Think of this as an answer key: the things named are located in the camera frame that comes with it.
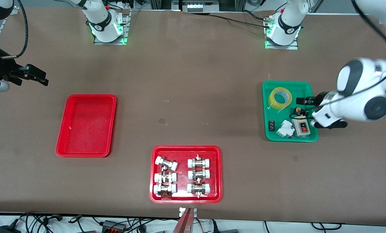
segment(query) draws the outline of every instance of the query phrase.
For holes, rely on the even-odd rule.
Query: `red tray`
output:
[[[210,184],[210,193],[197,198],[196,195],[187,193],[187,184],[192,183],[188,180],[187,159],[195,158],[196,155],[202,159],[209,159],[210,178],[204,183]],[[164,157],[166,160],[178,162],[177,173],[177,193],[173,193],[171,198],[161,198],[153,193],[154,174],[161,172],[161,167],[155,164],[157,156]],[[217,146],[156,146],[153,149],[150,171],[150,200],[154,203],[217,203],[222,199],[222,179],[221,179],[221,151]]]
[[[110,152],[117,98],[112,94],[73,94],[66,100],[56,154],[101,158]]]

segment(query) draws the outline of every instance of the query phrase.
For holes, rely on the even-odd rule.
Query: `table surface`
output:
[[[142,11],[126,46],[94,46],[80,10],[26,10],[29,46],[17,62],[50,82],[0,93],[0,211],[177,217],[182,205],[148,197],[152,149],[217,145],[223,199],[183,205],[199,218],[386,225],[386,117],[320,130],[316,143],[271,142],[263,126],[264,81],[306,81],[318,94],[335,89],[349,60],[385,57],[359,17],[308,15],[300,49],[273,50],[261,28],[173,11]],[[21,14],[8,19],[2,49],[21,50],[23,24]],[[118,98],[106,158],[55,155],[75,93]]]

